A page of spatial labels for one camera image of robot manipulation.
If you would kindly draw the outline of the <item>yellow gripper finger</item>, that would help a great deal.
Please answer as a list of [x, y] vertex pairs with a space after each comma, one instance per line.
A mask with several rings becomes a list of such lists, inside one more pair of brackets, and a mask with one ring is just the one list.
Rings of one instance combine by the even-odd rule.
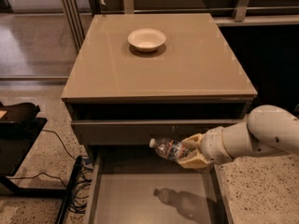
[[178, 164], [185, 169], [203, 169], [208, 167], [209, 162], [199, 149], [195, 149], [187, 157], [179, 159]]
[[201, 133], [197, 133], [188, 138], [183, 139], [181, 143], [188, 149], [196, 149], [201, 146], [203, 137], [204, 136]]

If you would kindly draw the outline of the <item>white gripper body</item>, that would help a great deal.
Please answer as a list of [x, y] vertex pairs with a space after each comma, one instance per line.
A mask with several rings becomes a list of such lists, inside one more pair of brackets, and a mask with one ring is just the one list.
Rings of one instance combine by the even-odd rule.
[[222, 138], [223, 130], [223, 127], [208, 130], [204, 134], [200, 146], [204, 157], [215, 164], [225, 164], [233, 160], [225, 148]]

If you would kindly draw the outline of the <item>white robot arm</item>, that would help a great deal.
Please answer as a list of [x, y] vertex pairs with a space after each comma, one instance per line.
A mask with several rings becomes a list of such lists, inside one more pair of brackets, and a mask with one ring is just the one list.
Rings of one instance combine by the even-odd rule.
[[240, 157], [299, 154], [299, 118], [280, 107], [261, 105], [242, 122], [197, 133], [182, 144], [192, 151], [178, 160], [186, 169], [203, 169]]

